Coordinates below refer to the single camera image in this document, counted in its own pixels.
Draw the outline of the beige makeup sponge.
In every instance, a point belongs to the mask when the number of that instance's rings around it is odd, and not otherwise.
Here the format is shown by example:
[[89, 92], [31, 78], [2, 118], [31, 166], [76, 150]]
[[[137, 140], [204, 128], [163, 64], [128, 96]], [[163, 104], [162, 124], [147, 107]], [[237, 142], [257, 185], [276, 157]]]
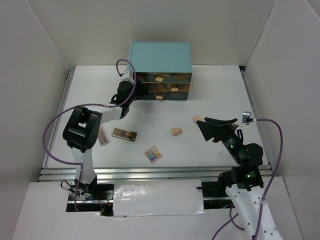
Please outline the beige makeup sponge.
[[180, 135], [181, 133], [182, 133], [182, 129], [179, 128], [179, 127], [173, 127], [173, 128], [171, 129], [171, 134], [172, 134], [173, 136], [178, 136], [178, 135]]
[[203, 121], [203, 119], [199, 115], [195, 115], [192, 120], [194, 123], [196, 123], [197, 121]]

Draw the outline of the pink eyeshadow palette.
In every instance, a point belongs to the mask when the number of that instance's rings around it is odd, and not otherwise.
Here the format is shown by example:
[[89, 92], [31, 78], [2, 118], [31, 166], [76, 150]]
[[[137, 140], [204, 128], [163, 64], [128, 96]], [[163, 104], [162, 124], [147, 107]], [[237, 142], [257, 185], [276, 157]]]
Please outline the pink eyeshadow palette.
[[102, 125], [99, 126], [97, 140], [101, 147], [110, 143], [109, 137]]

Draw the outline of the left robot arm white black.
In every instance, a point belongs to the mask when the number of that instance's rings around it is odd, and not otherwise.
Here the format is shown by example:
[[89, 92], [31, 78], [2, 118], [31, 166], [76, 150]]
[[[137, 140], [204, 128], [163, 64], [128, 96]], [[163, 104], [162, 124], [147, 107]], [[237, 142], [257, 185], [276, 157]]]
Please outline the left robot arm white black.
[[130, 110], [130, 104], [144, 98], [148, 92], [149, 88], [139, 80], [135, 83], [121, 81], [117, 93], [106, 106], [99, 106], [96, 110], [80, 105], [75, 107], [62, 137], [66, 140], [76, 164], [74, 184], [78, 195], [88, 200], [98, 195], [92, 148], [98, 140], [101, 124], [124, 118]]

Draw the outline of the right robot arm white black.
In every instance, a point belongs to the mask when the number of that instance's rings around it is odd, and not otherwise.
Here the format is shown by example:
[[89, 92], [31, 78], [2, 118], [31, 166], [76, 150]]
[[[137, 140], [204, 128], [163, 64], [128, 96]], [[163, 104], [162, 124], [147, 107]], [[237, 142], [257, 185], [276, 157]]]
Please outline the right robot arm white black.
[[265, 185], [259, 167], [263, 164], [263, 148], [256, 143], [244, 144], [242, 129], [256, 121], [251, 112], [242, 114], [242, 124], [236, 119], [219, 120], [196, 118], [206, 141], [221, 142], [236, 166], [223, 172], [217, 179], [218, 192], [228, 196], [237, 210], [246, 236], [250, 240], [281, 240], [268, 206], [266, 196], [270, 184]]

